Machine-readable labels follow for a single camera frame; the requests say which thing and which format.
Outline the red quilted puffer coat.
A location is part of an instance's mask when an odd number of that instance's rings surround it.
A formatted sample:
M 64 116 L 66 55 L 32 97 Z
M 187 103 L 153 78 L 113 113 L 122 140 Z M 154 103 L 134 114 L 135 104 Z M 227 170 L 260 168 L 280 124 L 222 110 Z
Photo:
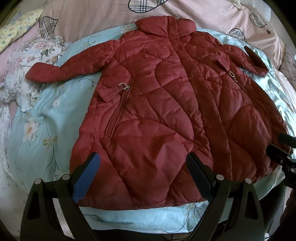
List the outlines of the red quilted puffer coat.
M 268 69 L 250 49 L 222 44 L 189 19 L 151 16 L 62 66 L 36 63 L 26 78 L 64 82 L 101 72 L 72 149 L 70 170 L 96 152 L 100 168 L 80 206 L 131 210 L 202 200 L 186 167 L 193 152 L 214 173 L 258 181 L 287 132 L 251 78 Z

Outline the light blue floral bedsheet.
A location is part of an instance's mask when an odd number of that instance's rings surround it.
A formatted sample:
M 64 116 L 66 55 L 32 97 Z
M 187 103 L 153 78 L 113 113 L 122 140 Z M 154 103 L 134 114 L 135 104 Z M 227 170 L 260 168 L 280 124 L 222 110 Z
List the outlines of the light blue floral bedsheet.
M 70 57 L 95 44 L 117 40 L 135 24 L 111 28 L 74 42 L 58 60 L 62 65 Z M 208 32 L 222 44 L 240 47 L 250 45 L 222 33 Z M 269 58 L 261 50 L 251 47 L 271 66 Z M 295 135 L 295 90 L 283 74 L 271 70 L 267 77 L 255 77 L 247 73 L 274 101 L 287 123 L 289 134 Z M 29 192 L 36 178 L 51 181 L 69 172 L 69 159 L 78 138 L 78 130 L 85 117 L 100 73 L 76 77 L 62 84 L 47 85 L 37 97 L 34 106 L 22 112 L 17 110 L 8 140 L 10 174 L 16 183 Z M 281 167 L 255 184 L 258 197 L 267 195 L 284 178 Z M 164 207 L 128 211 L 105 211 L 82 207 L 84 217 L 93 229 L 122 229 L 144 233 L 189 233 L 196 226 L 208 205 L 207 201 L 178 207 Z

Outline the pink duvet with plaid hearts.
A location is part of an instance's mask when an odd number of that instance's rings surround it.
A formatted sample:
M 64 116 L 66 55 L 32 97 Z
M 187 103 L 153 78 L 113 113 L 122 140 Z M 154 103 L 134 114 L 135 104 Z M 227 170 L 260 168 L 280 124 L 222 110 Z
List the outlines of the pink duvet with plaid hearts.
M 215 30 L 262 50 L 279 68 L 285 45 L 271 23 L 255 8 L 239 1 L 52 1 L 39 19 L 44 36 L 71 42 L 149 16 L 193 20 L 198 28 Z

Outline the white floral ruffled quilt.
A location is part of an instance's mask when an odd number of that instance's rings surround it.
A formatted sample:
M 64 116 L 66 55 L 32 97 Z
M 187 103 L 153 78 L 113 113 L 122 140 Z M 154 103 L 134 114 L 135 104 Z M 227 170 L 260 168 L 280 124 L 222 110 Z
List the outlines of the white floral ruffled quilt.
M 21 44 L 6 64 L 6 74 L 1 83 L 1 163 L 10 176 L 6 143 L 13 118 L 9 103 L 15 100 L 23 112 L 32 109 L 44 86 L 27 80 L 25 75 L 37 62 L 56 65 L 70 45 L 70 41 L 60 36 L 37 36 Z

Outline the yellow floral pillow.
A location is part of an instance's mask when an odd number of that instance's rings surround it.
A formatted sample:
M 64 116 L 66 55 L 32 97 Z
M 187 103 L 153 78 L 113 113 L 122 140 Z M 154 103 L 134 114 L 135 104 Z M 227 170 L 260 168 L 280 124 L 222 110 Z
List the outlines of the yellow floral pillow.
M 0 52 L 15 40 L 22 37 L 39 20 L 43 9 L 35 9 L 22 15 L 19 19 L 1 28 Z

